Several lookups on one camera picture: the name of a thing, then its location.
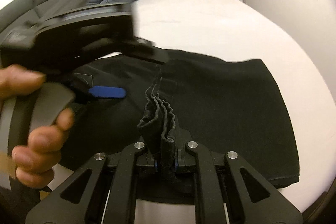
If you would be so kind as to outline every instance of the folded black trousers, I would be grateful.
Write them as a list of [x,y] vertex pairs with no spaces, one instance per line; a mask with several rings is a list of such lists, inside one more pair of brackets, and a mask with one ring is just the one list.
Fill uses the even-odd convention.
[[75,71],[90,85],[123,87],[127,97],[73,105],[76,122],[62,150],[63,166],[75,170],[94,153],[120,152],[142,135],[160,172],[140,176],[138,198],[192,203],[192,178],[174,174],[174,138],[179,130],[187,130],[211,151],[241,154],[278,188],[298,182],[299,159],[288,111],[261,60],[225,62],[167,52],[170,61],[165,65],[120,55]]

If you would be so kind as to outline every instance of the gray trigger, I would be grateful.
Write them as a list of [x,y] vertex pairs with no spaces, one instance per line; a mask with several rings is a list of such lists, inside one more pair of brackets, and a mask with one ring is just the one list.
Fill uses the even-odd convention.
[[47,82],[40,89],[31,117],[29,132],[52,125],[59,113],[75,99],[75,94],[60,83]]

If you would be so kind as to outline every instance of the finger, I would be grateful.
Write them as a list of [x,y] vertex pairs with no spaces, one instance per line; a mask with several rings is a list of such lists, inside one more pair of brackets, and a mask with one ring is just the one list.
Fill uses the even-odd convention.
[[42,174],[53,168],[61,160],[61,152],[39,154],[27,146],[16,146],[12,151],[12,158],[22,170]]
[[44,82],[44,74],[27,70],[19,65],[0,69],[0,99],[12,95],[28,95],[40,88]]
[[42,189],[53,180],[54,171],[50,169],[43,174],[31,174],[18,167],[16,177],[22,184],[30,188]]
[[63,110],[56,120],[56,125],[63,131],[69,130],[74,124],[74,113],[70,108]]
[[56,152],[61,150],[68,133],[57,126],[39,127],[33,130],[28,137],[28,146],[37,153]]

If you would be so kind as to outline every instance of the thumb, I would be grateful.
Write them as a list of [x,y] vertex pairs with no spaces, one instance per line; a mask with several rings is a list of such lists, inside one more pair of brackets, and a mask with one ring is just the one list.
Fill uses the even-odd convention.
[[28,95],[45,82],[45,75],[19,65],[0,69],[0,99],[12,95]]

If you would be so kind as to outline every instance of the blue strip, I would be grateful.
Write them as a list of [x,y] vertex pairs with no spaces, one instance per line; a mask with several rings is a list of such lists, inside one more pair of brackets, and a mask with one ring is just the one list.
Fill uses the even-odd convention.
[[91,93],[96,98],[122,99],[126,97],[126,90],[113,86],[95,85],[89,89],[89,93]]

